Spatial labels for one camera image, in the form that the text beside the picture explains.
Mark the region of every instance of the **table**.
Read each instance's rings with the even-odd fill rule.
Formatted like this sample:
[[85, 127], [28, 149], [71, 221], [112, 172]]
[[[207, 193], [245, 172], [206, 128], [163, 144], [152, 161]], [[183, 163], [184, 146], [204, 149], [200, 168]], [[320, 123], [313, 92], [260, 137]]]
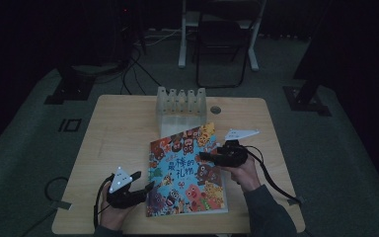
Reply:
[[[251, 62], [251, 69], [253, 71], [259, 71], [257, 57], [254, 52], [254, 45], [257, 40], [258, 31], [260, 29], [262, 17], [259, 17], [254, 25], [254, 31], [252, 33], [251, 45], [248, 49], [249, 61]], [[183, 13], [182, 13], [182, 35], [181, 35], [181, 47], [180, 47], [180, 57], [178, 60], [178, 66], [180, 68], [186, 67], [187, 61], [187, 27], [196, 27], [198, 22], [197, 12], [187, 11], [187, 0], [183, 0]]]
[[[230, 128], [259, 129], [260, 134], [244, 138], [241, 144], [260, 148], [273, 180], [295, 196], [278, 139], [263, 99], [207, 97], [207, 109], [218, 106], [221, 113], [208, 111], [207, 121], [215, 124], [217, 140], [224, 143]], [[103, 180], [121, 166], [128, 173], [142, 171], [131, 191], [147, 185], [150, 141], [159, 138], [155, 96], [103, 95], [98, 100], [78, 157], [72, 169], [63, 201], [69, 210], [59, 209], [52, 231], [55, 234], [90, 234], [94, 231], [93, 205]], [[257, 163], [260, 180], [266, 184]], [[146, 217], [145, 203], [134, 209], [123, 224], [125, 234], [222, 234], [248, 233], [249, 215], [240, 187], [225, 174], [229, 212], [220, 214]], [[298, 205], [289, 205], [286, 197], [268, 185], [275, 200], [282, 204], [298, 232], [305, 223]]]

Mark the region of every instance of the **cartoon illustration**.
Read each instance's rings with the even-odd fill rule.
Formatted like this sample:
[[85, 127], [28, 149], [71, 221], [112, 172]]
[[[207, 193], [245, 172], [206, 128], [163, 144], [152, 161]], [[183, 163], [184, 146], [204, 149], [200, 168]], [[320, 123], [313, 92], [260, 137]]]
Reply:
[[175, 204], [175, 201], [180, 197], [180, 193], [173, 189], [169, 192], [168, 197], [166, 197], [166, 205], [167, 206], [173, 206]]
[[205, 206], [202, 204], [202, 193], [199, 190], [198, 186], [193, 184], [189, 185], [189, 188], [186, 190], [187, 198], [189, 199], [189, 209], [191, 211], [201, 211], [205, 210]]
[[154, 188], [149, 193], [149, 206], [147, 211], [148, 216], [157, 215], [165, 206], [165, 197], [162, 197], [162, 194], [158, 192], [158, 188]]
[[187, 155], [188, 153], [193, 153], [193, 139], [192, 138], [185, 138], [184, 139], [184, 155]]
[[162, 170], [159, 168], [156, 168], [155, 170], [149, 169], [149, 180], [153, 179], [154, 177], [162, 177]]
[[198, 138], [196, 139], [198, 142], [198, 147], [205, 146], [214, 134], [214, 131], [214, 126], [212, 125], [206, 124], [201, 126], [198, 131]]
[[204, 191], [207, 199], [211, 199], [220, 207], [224, 207], [223, 187], [215, 187], [212, 183], [205, 181]]
[[183, 148], [183, 143], [182, 143], [183, 136], [184, 136], [183, 132], [171, 136], [172, 151], [179, 152]]
[[173, 181], [174, 180], [172, 179], [172, 173], [169, 173], [163, 178], [162, 182], [159, 183], [159, 185], [157, 187], [159, 188], [162, 186], [169, 186], [173, 183]]
[[147, 216], [227, 211], [220, 168], [199, 158], [216, 149], [213, 123], [151, 142]]
[[216, 166], [211, 167], [207, 164], [201, 164], [198, 166], [195, 175], [199, 185], [205, 185], [205, 182], [208, 181], [221, 186], [220, 168]]

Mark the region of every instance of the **hand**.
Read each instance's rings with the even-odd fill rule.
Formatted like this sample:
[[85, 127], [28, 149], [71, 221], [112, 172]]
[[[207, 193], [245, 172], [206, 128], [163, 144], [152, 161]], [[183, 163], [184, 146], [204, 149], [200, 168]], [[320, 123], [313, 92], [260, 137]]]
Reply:
[[[111, 182], [108, 182], [103, 188], [103, 202], [101, 203], [101, 210], [109, 206], [107, 202], [107, 191], [110, 188]], [[121, 229], [127, 215], [135, 208], [135, 206], [126, 209], [107, 207], [101, 212], [100, 225], [109, 228], [110, 230], [118, 231]]]
[[240, 184], [242, 191], [249, 192], [260, 187], [261, 182], [258, 177], [257, 168], [255, 167], [255, 159], [248, 155], [245, 164], [234, 167], [221, 167], [222, 170], [232, 173], [232, 180]]

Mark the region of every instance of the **white tag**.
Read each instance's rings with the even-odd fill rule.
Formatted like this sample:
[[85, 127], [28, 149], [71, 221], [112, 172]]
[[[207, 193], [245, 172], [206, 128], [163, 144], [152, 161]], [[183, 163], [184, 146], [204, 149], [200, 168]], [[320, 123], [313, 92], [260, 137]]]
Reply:
[[133, 178], [131, 178], [127, 174], [127, 172], [122, 170], [121, 167], [118, 167], [118, 170], [116, 170], [116, 173], [114, 176], [112, 186], [110, 187], [110, 190], [109, 190], [110, 194], [130, 184], [132, 181], [133, 181]]
[[252, 136], [255, 134], [260, 133], [259, 130], [234, 130], [230, 129], [229, 132], [227, 132], [226, 136], [224, 136], [225, 140], [238, 140], [242, 139], [248, 136]]

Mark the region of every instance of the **table leg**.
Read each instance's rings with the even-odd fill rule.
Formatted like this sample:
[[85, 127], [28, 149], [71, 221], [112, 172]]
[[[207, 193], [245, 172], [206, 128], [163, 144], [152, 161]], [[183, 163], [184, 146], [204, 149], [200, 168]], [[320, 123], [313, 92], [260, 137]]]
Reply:
[[248, 55], [249, 61], [251, 62], [251, 69], [253, 71], [259, 71], [260, 67], [258, 66], [257, 57], [254, 52], [255, 41], [258, 37], [258, 31], [260, 30], [261, 18], [257, 20], [254, 27], [254, 32], [252, 33], [251, 45], [249, 45]]

